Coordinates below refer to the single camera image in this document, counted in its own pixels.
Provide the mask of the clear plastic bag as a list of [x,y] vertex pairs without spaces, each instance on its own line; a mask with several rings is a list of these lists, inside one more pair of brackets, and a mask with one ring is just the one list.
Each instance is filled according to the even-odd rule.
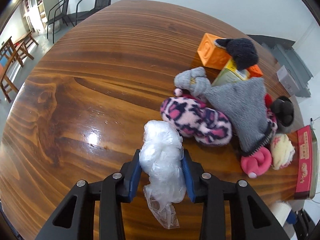
[[182,142],[183,138],[168,122],[150,120],[144,126],[139,163],[150,183],[143,192],[148,208],[166,229],[180,227],[173,204],[180,203],[186,193]]

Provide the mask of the navy fuzzy sock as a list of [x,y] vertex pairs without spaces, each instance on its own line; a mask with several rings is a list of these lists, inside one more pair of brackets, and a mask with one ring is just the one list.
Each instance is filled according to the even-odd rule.
[[259,61],[254,44],[247,38],[219,38],[214,41],[214,45],[224,49],[232,57],[237,70],[247,69]]

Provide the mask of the pink knotted sock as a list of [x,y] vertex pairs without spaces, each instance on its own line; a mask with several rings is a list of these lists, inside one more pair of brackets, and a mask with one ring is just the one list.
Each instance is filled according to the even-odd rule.
[[241,158],[241,168],[249,178],[257,178],[268,171],[272,163],[272,155],[270,151],[262,147],[253,155]]

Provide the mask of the large grey knit sock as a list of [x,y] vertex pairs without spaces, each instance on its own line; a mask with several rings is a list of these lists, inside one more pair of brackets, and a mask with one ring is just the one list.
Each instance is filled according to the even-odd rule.
[[216,110],[229,118],[244,157],[254,154],[270,141],[274,123],[267,116],[263,78],[210,86],[204,95]]

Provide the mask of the black fuzzy sock ball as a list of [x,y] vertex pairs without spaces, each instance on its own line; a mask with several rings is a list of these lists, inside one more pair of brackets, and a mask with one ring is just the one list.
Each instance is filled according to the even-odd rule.
[[274,100],[270,109],[275,114],[277,121],[284,127],[289,127],[293,124],[294,106],[286,96],[280,96]]

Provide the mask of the yellow green carton box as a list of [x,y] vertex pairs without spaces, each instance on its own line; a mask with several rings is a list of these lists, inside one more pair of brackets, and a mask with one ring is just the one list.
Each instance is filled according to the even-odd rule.
[[226,65],[219,72],[218,76],[212,83],[212,86],[221,86],[227,83],[236,83],[239,81],[246,81],[249,79],[249,71],[238,70],[233,59],[228,60]]

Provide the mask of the grey tin box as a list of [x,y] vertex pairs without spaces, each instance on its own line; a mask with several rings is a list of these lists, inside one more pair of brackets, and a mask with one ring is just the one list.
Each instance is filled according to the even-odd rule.
[[277,77],[279,82],[286,89],[290,96],[293,96],[299,92],[300,88],[298,84],[285,66],[281,66],[281,68],[277,71]]

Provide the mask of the small orange studded cube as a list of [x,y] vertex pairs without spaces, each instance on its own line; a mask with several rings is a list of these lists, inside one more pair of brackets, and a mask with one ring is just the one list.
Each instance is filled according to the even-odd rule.
[[248,72],[249,72],[249,77],[262,77],[263,76],[263,72],[261,71],[261,69],[259,68],[259,66],[257,64],[250,66],[247,68]]

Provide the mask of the small grey rolled sock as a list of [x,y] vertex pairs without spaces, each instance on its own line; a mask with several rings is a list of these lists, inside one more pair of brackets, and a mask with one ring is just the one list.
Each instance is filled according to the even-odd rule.
[[211,86],[203,67],[197,67],[177,74],[174,78],[176,88],[188,90],[195,98],[204,98],[205,91]]

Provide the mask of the large light orange toy cube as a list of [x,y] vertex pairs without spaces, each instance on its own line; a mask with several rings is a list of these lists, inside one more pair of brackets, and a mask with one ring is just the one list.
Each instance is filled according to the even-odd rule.
[[197,49],[197,53],[204,67],[221,70],[231,59],[225,49],[214,44],[220,37],[205,33]]

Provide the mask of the grey staircase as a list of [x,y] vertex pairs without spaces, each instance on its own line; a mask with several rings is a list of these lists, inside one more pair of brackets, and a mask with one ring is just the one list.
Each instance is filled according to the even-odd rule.
[[298,85],[299,91],[295,94],[296,96],[301,98],[311,97],[308,82],[313,75],[293,49],[294,41],[265,35],[249,35],[249,37],[269,50],[278,63],[286,67]]

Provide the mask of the wooden bench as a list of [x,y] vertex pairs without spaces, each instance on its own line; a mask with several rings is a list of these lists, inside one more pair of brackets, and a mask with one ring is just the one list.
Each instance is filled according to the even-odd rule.
[[17,50],[17,53],[21,59],[24,59],[26,57],[30,58],[31,60],[34,60],[34,57],[29,53],[28,48],[32,45],[35,44],[38,46],[39,44],[33,38],[32,32],[29,31],[26,34],[24,34],[22,37],[20,37],[15,43],[14,46]]

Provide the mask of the wooden chair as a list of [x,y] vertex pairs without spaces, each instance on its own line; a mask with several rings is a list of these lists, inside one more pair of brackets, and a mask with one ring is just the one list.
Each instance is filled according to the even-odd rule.
[[7,72],[9,70],[9,67],[15,61],[18,61],[18,63],[20,63],[22,67],[23,62],[11,40],[11,37],[8,38],[6,42],[4,42],[3,46],[1,47],[1,53],[4,53],[3,55],[1,55],[1,58],[3,56],[7,58],[6,64],[3,66],[3,69],[1,70],[1,91],[3,92],[8,103],[11,103],[9,93],[11,91],[14,91],[17,94],[19,92],[19,89],[9,79]]

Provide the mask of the black metal chair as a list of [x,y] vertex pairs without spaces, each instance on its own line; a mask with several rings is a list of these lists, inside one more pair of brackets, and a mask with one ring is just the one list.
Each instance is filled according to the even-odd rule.
[[93,7],[89,10],[80,10],[80,4],[84,5],[85,0],[79,0],[75,6],[75,13],[68,14],[67,20],[74,25],[84,21],[85,19],[89,18],[90,16],[94,15],[98,11],[104,9],[111,5],[112,0],[94,0]]
[[54,43],[55,36],[55,23],[57,21],[62,21],[63,24],[68,26],[67,21],[70,19],[67,15],[69,0],[60,0],[58,1],[48,12],[48,21],[46,22],[47,27],[47,38],[49,38],[49,26],[53,25],[52,29],[52,42]]

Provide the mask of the white shelf cabinet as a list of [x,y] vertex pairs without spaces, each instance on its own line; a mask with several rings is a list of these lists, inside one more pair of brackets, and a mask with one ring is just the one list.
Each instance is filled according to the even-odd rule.
[[24,0],[20,10],[25,28],[36,35],[44,34],[49,10],[57,2],[58,0]]

